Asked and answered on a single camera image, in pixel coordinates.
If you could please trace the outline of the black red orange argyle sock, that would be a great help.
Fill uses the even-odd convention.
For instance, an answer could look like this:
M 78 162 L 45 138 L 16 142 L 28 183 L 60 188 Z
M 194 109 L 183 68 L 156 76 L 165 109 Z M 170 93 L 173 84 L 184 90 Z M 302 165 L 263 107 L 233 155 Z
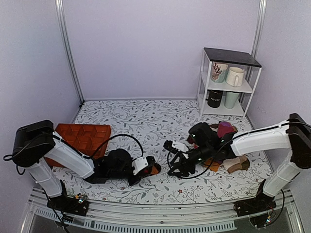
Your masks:
M 161 172 L 161 165 L 159 165 L 158 163 L 155 163 L 153 165 L 150 165 L 144 168 L 141 171 L 141 176 L 144 178 L 148 176 L 157 175 L 160 172 Z

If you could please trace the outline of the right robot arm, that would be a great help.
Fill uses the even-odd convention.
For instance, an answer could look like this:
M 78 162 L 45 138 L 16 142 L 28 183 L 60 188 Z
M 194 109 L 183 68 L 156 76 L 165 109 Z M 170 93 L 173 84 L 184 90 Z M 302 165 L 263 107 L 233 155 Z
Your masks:
M 289 149 L 286 159 L 277 170 L 264 180 L 252 199 L 251 207 L 261 212 L 276 194 L 302 170 L 311 167 L 311 126 L 298 114 L 288 120 L 248 132 L 231 132 L 218 137 L 205 122 L 189 130 L 189 140 L 197 147 L 189 149 L 177 141 L 165 141 L 163 147 L 174 154 L 168 161 L 171 176 L 192 179 L 196 165 L 209 158 L 217 161 L 233 159 L 257 151 Z

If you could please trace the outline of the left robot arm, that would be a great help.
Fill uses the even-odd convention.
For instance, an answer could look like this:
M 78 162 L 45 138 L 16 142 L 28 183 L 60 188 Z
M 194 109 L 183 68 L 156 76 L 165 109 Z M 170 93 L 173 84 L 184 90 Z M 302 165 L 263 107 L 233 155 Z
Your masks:
M 65 167 L 91 184 L 110 179 L 126 179 L 130 186 L 158 174 L 161 167 L 154 157 L 133 158 L 124 149 L 105 154 L 111 137 L 109 125 L 58 124 L 50 120 L 20 127 L 16 131 L 13 153 L 6 157 L 26 169 L 52 197 L 62 211 L 72 207 L 65 188 L 51 171 L 52 166 Z

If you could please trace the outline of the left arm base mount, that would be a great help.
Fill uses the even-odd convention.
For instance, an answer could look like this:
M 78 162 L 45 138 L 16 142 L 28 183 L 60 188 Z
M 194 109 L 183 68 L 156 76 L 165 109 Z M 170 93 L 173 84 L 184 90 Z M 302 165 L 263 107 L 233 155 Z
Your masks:
M 61 213 L 69 213 L 79 216 L 86 216 L 89 207 L 89 201 L 84 194 L 77 194 L 74 197 L 67 195 L 64 183 L 61 181 L 62 193 L 55 198 L 48 197 L 47 207 L 58 210 Z

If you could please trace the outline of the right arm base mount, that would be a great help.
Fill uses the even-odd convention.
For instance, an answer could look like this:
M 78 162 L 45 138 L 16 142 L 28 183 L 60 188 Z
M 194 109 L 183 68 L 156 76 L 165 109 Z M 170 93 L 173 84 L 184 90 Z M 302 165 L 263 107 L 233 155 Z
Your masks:
M 261 182 L 254 198 L 236 201 L 233 206 L 233 209 L 238 216 L 246 216 L 263 211 L 271 211 L 269 214 L 266 213 L 261 216 L 250 218 L 250 222 L 255 228 L 267 227 L 271 225 L 276 218 L 276 213 L 274 211 L 274 208 L 276 208 L 276 202 L 274 197 L 269 197 L 263 193 L 263 186 L 265 182 L 266 179 Z

